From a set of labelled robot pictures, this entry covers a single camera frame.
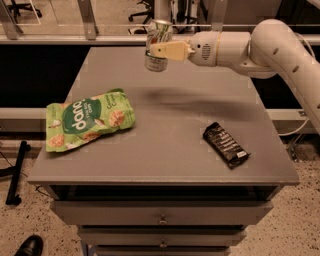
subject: chip bag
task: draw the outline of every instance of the chip bag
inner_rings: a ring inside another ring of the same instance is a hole
[[[134,123],[133,109],[122,89],[73,103],[52,103],[46,113],[46,151],[77,148]]]

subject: shoe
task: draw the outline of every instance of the shoe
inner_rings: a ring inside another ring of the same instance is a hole
[[[32,235],[23,242],[14,256],[41,256],[42,249],[42,238],[38,235]]]

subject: drawer handle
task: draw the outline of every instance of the drawer handle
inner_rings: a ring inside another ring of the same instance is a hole
[[[158,221],[158,223],[159,223],[160,225],[165,225],[165,224],[168,224],[168,221],[166,220],[165,216],[162,215],[162,216],[161,216],[161,219]]]
[[[159,247],[160,247],[160,248],[167,248],[168,245],[167,245],[164,241],[162,241],[162,243],[159,244]]]

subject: silver can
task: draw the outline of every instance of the silver can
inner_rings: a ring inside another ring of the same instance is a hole
[[[161,72],[167,69],[168,59],[151,56],[150,45],[171,41],[172,23],[165,20],[152,20],[148,27],[144,66],[150,71]]]

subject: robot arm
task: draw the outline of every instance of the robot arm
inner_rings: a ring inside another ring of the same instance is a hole
[[[200,32],[183,44],[175,41],[155,44],[150,52],[168,59],[188,58],[198,66],[228,67],[249,77],[269,78],[278,73],[320,134],[320,64],[283,22],[265,20],[251,35]]]

